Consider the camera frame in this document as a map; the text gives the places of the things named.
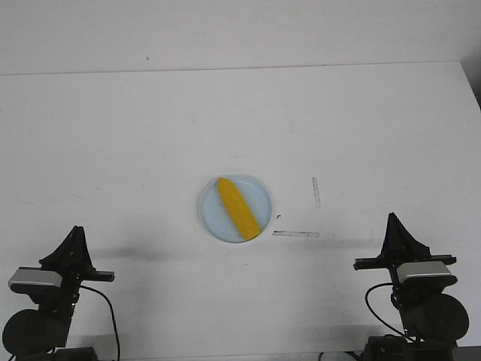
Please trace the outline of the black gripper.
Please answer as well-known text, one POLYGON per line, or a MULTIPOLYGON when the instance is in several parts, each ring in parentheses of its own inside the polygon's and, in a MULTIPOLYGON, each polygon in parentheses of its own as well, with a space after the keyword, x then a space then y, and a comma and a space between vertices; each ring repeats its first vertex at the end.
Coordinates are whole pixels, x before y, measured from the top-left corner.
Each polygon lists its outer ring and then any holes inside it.
POLYGON ((386 233, 378 257, 356 259, 353 268, 356 271, 385 268, 389 272, 394 297, 398 301, 420 301, 441 294, 447 287, 457 283, 457 277, 448 269, 449 265, 456 263, 456 258, 451 255, 430 256, 430 248, 417 241, 391 212, 387 218, 386 233), (411 257, 428 258, 387 259, 392 251, 393 227, 396 244, 403 252, 411 257))
POLYGON ((62 276, 60 287, 22 286, 22 291, 42 311, 72 312, 80 298, 80 286, 83 282, 113 282, 115 273, 99 271, 93 267, 86 243, 84 228, 74 226, 65 240, 48 256, 39 260, 39 267, 54 271, 62 276), (86 270, 70 269, 78 264, 78 237, 80 236, 81 263, 86 270))

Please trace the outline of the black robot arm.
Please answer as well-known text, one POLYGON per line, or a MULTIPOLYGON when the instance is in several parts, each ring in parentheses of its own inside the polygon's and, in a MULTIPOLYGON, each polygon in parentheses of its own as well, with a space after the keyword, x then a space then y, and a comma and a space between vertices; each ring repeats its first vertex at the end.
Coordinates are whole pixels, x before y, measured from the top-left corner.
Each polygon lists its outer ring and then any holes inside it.
POLYGON ((356 259, 358 270, 386 269, 402 330, 389 326, 389 333, 371 336, 358 360, 452 360, 457 341, 469 329, 466 308, 444 292, 456 284, 449 270, 457 259, 451 254, 434 255, 417 241, 394 214, 388 215, 380 254, 356 259))
POLYGON ((119 360, 121 348, 112 302, 102 292, 82 285, 85 281, 112 282, 115 275, 93 266, 84 228, 74 226, 39 264, 19 267, 8 281, 12 292, 27 295, 37 305, 36 309, 18 311, 5 324, 2 343, 11 359, 97 360, 93 347, 66 347, 74 309, 84 289, 107 302, 119 360))

